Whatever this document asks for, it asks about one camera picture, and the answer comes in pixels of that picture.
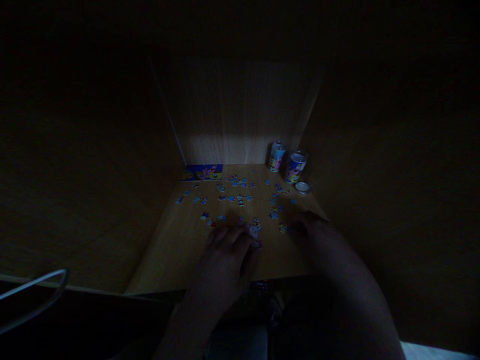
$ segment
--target wood grain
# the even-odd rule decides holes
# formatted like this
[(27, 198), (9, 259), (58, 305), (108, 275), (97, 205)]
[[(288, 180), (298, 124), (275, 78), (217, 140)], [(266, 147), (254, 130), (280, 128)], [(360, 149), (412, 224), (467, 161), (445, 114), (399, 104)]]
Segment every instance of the wood grain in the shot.
[[(127, 294), (185, 289), (211, 231), (207, 226), (208, 219), (216, 221), (219, 215), (225, 215), (227, 222), (216, 221), (217, 226), (233, 226), (239, 216), (243, 216), (250, 224), (253, 218), (260, 217), (263, 250), (254, 280), (292, 277), (313, 272), (290, 237), (279, 232), (279, 223), (285, 223), (291, 215), (299, 211), (311, 210), (325, 216), (313, 195), (299, 194), (282, 180), (279, 173), (268, 171), (264, 165), (227, 165), (224, 167), (223, 176), (225, 178), (230, 175), (238, 175), (240, 179), (247, 178), (248, 183), (255, 183), (256, 187), (232, 187), (224, 180), (221, 183), (225, 186), (225, 192), (217, 190), (217, 181), (201, 182), (195, 189), (192, 188), (192, 182), (181, 182), (176, 186), (128, 286)], [(270, 179), (270, 185), (265, 184), (266, 179)], [(276, 193), (275, 184), (291, 190), (291, 194), (279, 196), (277, 204), (282, 204), (285, 211), (279, 213), (278, 220), (269, 218), (269, 199)], [(181, 204), (176, 204), (177, 198), (187, 190), (192, 190), (192, 193), (185, 197)], [(236, 197), (238, 194), (251, 195), (253, 200), (244, 199), (243, 207), (239, 207), (237, 200), (219, 201), (219, 196)], [(195, 196), (207, 196), (207, 204), (193, 203)], [(291, 204), (290, 199), (296, 199), (297, 204)], [(200, 219), (204, 211), (209, 212), (210, 217), (207, 220)]]
[(317, 65), (174, 57), (157, 61), (187, 164), (264, 164), (272, 140), (297, 150), (317, 97)]
[(7, 54), (0, 271), (69, 267), (71, 285), (121, 294), (183, 166), (147, 57), (88, 46)]
[(333, 65), (302, 138), (313, 193), (372, 270), (401, 339), (468, 353), (480, 334), (476, 69)]

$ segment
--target person's left hand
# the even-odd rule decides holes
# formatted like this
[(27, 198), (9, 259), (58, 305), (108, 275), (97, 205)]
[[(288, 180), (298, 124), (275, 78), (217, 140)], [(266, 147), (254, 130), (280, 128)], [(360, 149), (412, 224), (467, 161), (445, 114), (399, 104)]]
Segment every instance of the person's left hand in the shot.
[(244, 226), (213, 230), (185, 297), (220, 318), (250, 284), (260, 250), (253, 242)]

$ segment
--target spongebob can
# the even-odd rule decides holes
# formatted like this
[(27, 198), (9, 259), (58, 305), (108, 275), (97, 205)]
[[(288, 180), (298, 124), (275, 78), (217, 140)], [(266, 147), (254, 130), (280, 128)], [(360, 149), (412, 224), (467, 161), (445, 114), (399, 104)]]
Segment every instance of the spongebob can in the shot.
[(272, 141), (270, 159), (268, 160), (268, 170), (270, 170), (272, 173), (279, 172), (285, 150), (286, 147), (280, 140)]
[(305, 164), (309, 158), (308, 152), (295, 151), (290, 155), (290, 162), (286, 168), (285, 182), (288, 184), (295, 184), (304, 170)]

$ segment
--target spongebob picture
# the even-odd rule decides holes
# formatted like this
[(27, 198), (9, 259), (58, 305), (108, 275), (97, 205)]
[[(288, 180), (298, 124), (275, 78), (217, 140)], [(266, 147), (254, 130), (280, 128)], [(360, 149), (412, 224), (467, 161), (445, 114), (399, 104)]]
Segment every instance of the spongebob picture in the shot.
[(188, 165), (181, 181), (218, 181), (222, 180), (222, 164)]
[(270, 155), (270, 162), (268, 163), (268, 165), (275, 169), (275, 165), (277, 164), (277, 159), (272, 155)]

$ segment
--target wooden desk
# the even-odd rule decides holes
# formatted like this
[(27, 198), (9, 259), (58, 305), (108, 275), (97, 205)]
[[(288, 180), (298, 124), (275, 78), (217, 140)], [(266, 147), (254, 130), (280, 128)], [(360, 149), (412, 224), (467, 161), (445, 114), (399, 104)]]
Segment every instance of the wooden desk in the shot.
[[(239, 179), (247, 178), (248, 187), (233, 187), (225, 180), (231, 175), (237, 175)], [(284, 182), (282, 176), (283, 173), (270, 172), (263, 164), (224, 165), (222, 181), (199, 181), (196, 188), (192, 187), (193, 182), (179, 182), (172, 192), (126, 294), (185, 289), (211, 231), (207, 226), (209, 219), (216, 221), (219, 227), (236, 224), (239, 216), (243, 216), (247, 223), (252, 223), (253, 218), (260, 217), (259, 240), (263, 242), (263, 250), (253, 280), (311, 274), (313, 269), (303, 259), (288, 234), (280, 233), (279, 223), (286, 223), (291, 215), (300, 211), (311, 210), (321, 216), (325, 214), (311, 193), (308, 195), (298, 193), (292, 185)], [(265, 180), (270, 180), (270, 185), (266, 185)], [(219, 192), (218, 183), (223, 184), (225, 192)], [(250, 188), (251, 183), (255, 183), (256, 187)], [(291, 194), (278, 193), (275, 184), (289, 189)], [(184, 196), (182, 203), (176, 204), (178, 197), (187, 190), (191, 190), (192, 193)], [(219, 201), (219, 196), (236, 197), (238, 194), (251, 195), (253, 200), (247, 201), (244, 198), (243, 207), (239, 206), (237, 199), (233, 202)], [(271, 212), (269, 199), (272, 198), (272, 194), (279, 194), (277, 204), (284, 208), (283, 212), (278, 213), (278, 219), (269, 217)], [(206, 205), (194, 203), (193, 199), (196, 196), (208, 197)], [(297, 204), (291, 204), (290, 199), (295, 199)], [(200, 219), (204, 211), (209, 213), (207, 220)], [(227, 221), (218, 221), (219, 215), (225, 215)]]

